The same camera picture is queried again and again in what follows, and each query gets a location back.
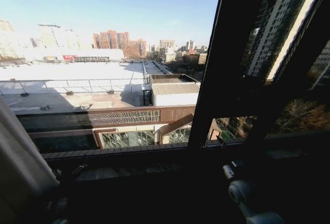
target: flat roof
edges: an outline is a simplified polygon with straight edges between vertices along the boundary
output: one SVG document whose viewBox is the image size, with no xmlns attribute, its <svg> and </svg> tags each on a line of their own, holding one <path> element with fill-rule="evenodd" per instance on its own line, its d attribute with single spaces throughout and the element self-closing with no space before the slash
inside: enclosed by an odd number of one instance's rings
<svg viewBox="0 0 330 224">
<path fill-rule="evenodd" d="M 143 93 L 115 92 L 107 93 L 75 93 L 66 94 L 30 94 L 27 97 L 20 95 L 0 95 L 15 114 L 44 114 L 75 112 L 81 110 L 80 105 L 91 105 L 89 109 L 141 107 Z M 50 106 L 49 110 L 41 107 Z"/>
<path fill-rule="evenodd" d="M 147 73 L 159 73 L 159 69 L 152 63 L 147 62 Z M 21 97 L 22 86 L 10 79 L 17 81 L 34 80 L 35 82 L 22 82 L 25 90 L 31 94 Z M 99 85 L 90 87 L 81 85 L 86 79 L 100 79 L 95 81 Z M 113 79 L 109 86 L 104 85 L 101 79 Z M 53 80 L 44 87 L 43 80 Z M 68 80 L 72 89 L 64 87 L 62 80 Z M 3 98 L 16 114 L 39 114 L 39 113 L 61 113 L 80 110 L 80 105 L 91 105 L 90 109 L 141 107 L 143 105 L 143 81 L 142 63 L 119 63 L 119 62 L 87 62 L 87 63 L 36 63 L 31 66 L 20 65 L 0 67 L 0 98 Z M 114 89 L 114 94 L 97 92 Z M 68 90 L 73 90 L 73 95 L 66 95 Z M 40 107 L 50 106 L 49 110 L 41 110 Z"/>
<path fill-rule="evenodd" d="M 200 84 L 152 84 L 154 95 L 199 93 Z"/>
<path fill-rule="evenodd" d="M 198 82 L 186 74 L 153 74 L 150 76 L 151 84 Z"/>
</svg>

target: brown panel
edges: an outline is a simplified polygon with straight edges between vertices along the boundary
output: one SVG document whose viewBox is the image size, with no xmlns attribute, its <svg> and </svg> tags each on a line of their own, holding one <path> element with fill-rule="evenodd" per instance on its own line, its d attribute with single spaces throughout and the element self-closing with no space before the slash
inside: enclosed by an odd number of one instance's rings
<svg viewBox="0 0 330 224">
<path fill-rule="evenodd" d="M 160 109 L 160 122 L 173 123 L 188 114 L 194 114 L 194 112 L 195 106 L 162 108 Z"/>
</svg>

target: red brick building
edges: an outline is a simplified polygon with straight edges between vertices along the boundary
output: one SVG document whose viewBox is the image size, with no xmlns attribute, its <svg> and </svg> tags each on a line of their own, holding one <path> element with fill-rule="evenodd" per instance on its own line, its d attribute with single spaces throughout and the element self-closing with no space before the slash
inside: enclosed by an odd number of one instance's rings
<svg viewBox="0 0 330 224">
<path fill-rule="evenodd" d="M 93 43 L 95 49 L 121 49 L 125 57 L 145 57 L 146 41 L 139 39 L 130 41 L 129 33 L 116 33 L 115 30 L 93 34 Z"/>
</svg>

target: decorative metal screen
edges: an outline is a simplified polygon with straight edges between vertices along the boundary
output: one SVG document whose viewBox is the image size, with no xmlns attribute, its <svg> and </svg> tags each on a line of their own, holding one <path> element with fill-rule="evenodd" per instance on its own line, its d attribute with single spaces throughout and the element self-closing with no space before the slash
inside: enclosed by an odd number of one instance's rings
<svg viewBox="0 0 330 224">
<path fill-rule="evenodd" d="M 141 110 L 130 112 L 113 113 L 91 113 L 88 114 L 93 125 L 138 123 L 138 122 L 158 122 L 159 110 Z"/>
</svg>

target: glass wall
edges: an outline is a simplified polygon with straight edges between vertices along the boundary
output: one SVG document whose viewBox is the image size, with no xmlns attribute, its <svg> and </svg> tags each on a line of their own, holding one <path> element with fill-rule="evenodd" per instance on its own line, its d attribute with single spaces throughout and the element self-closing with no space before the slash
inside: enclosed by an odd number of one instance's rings
<svg viewBox="0 0 330 224">
<path fill-rule="evenodd" d="M 187 125 L 169 134 L 169 143 L 188 142 L 191 126 Z"/>
<path fill-rule="evenodd" d="M 104 148 L 122 148 L 153 145 L 155 134 L 153 130 L 120 133 L 101 133 Z"/>
</svg>

